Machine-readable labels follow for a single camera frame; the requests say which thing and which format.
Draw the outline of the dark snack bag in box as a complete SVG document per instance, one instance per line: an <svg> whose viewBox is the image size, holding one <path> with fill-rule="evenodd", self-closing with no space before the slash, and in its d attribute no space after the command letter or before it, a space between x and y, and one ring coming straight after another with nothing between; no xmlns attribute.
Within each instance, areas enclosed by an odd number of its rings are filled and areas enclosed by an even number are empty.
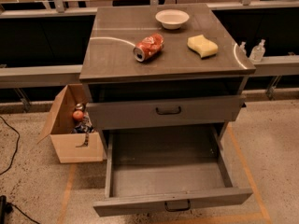
<svg viewBox="0 0 299 224"><path fill-rule="evenodd" d="M87 113L84 114L82 121L79 121L75 128L72 130L72 133L92 133L93 125L90 121L89 115Z"/></svg>

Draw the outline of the yellow sponge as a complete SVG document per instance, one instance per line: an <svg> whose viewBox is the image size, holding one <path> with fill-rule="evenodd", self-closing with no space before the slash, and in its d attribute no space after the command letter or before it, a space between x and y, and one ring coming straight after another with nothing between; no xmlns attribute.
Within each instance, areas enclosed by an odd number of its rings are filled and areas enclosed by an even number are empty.
<svg viewBox="0 0 299 224"><path fill-rule="evenodd" d="M203 35L189 37L187 46L198 53L201 58L213 56L218 52L218 45L208 40Z"/></svg>

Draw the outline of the grey middle drawer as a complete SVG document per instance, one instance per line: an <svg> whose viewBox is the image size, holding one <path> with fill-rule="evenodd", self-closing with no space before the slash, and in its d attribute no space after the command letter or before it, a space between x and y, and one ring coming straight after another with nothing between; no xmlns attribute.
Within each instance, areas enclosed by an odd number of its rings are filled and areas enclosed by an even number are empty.
<svg viewBox="0 0 299 224"><path fill-rule="evenodd" d="M235 121L243 95L165 99L87 105L98 130L149 128Z"/></svg>

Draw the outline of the crushed red soda can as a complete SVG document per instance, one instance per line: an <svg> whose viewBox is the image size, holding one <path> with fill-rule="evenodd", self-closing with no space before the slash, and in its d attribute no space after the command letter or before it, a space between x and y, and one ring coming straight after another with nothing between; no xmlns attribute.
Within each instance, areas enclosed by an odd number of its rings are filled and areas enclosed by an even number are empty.
<svg viewBox="0 0 299 224"><path fill-rule="evenodd" d="M138 42L133 54L138 62L143 63L164 48L164 37L158 33L143 38Z"/></svg>

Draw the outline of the cardboard box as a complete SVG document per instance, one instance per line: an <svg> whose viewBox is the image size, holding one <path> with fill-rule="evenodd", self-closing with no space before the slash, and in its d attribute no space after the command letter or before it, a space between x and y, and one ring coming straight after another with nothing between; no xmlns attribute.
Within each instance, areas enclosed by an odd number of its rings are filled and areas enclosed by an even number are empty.
<svg viewBox="0 0 299 224"><path fill-rule="evenodd" d="M80 84L66 85L54 99L38 142L49 137L60 163L97 162L106 158L98 132L89 134L87 145L85 133L72 133L76 126L72 117L75 106L87 102Z"/></svg>

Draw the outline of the black device on floor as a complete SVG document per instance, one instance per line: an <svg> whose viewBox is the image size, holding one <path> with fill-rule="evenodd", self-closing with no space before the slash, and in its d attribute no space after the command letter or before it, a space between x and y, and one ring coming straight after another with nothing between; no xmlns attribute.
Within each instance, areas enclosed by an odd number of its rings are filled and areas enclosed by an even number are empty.
<svg viewBox="0 0 299 224"><path fill-rule="evenodd" d="M5 195L0 196L0 224L6 224L6 214L12 212L12 205Z"/></svg>

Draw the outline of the grey drawer cabinet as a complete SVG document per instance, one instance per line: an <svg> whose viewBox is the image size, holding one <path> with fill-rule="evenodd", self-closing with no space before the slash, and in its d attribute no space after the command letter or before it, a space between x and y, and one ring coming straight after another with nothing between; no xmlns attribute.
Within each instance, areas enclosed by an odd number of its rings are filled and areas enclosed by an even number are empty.
<svg viewBox="0 0 299 224"><path fill-rule="evenodd" d="M162 10L186 12L179 29L168 30L155 19ZM133 54L143 38L158 33L164 48L138 62ZM189 37L203 35L218 52L201 58L187 46ZM101 7L79 76L90 103L113 103L242 95L254 65L205 4L160 7ZM220 142L231 121L207 123ZM98 130L108 150L109 133Z"/></svg>

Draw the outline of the red apple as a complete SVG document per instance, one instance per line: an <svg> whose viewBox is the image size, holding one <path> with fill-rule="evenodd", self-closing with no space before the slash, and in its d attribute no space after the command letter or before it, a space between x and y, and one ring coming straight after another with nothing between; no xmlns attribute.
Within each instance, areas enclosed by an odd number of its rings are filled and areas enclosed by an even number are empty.
<svg viewBox="0 0 299 224"><path fill-rule="evenodd" d="M76 121L82 121L84 118L84 113L80 110L76 110L73 112L72 117Z"/></svg>

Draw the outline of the white bowl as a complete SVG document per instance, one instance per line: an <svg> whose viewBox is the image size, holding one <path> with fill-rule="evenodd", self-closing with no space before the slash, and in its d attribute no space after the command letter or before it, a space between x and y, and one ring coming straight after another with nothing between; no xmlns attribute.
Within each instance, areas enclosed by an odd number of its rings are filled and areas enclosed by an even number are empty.
<svg viewBox="0 0 299 224"><path fill-rule="evenodd" d="M168 30L179 29L189 18L186 12L175 9L162 10L155 15L155 19Z"/></svg>

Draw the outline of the clear sanitizer bottle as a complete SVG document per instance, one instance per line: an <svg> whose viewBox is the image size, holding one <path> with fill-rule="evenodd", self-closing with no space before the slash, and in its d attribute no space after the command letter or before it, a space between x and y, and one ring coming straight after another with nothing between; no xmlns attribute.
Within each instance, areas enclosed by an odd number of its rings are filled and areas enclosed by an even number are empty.
<svg viewBox="0 0 299 224"><path fill-rule="evenodd" d="M264 43L265 43L265 40L262 39L260 41L260 43L251 50L249 58L252 61L260 62L262 60L264 53L265 53Z"/></svg>

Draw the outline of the open grey bottom drawer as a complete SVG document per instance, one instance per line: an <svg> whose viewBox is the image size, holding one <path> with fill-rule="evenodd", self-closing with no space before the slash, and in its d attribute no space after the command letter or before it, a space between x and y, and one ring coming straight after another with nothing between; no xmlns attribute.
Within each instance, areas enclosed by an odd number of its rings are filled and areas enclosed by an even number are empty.
<svg viewBox="0 0 299 224"><path fill-rule="evenodd" d="M230 154L208 124L109 133L101 217L242 204L252 194L237 184Z"/></svg>

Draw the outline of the small clear bottle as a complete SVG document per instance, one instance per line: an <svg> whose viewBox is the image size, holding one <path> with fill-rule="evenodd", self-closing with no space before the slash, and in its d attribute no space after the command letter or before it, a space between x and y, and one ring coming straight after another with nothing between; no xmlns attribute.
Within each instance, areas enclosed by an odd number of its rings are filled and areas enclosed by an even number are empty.
<svg viewBox="0 0 299 224"><path fill-rule="evenodd" d="M242 41L239 47L245 54L247 54L245 41Z"/></svg>

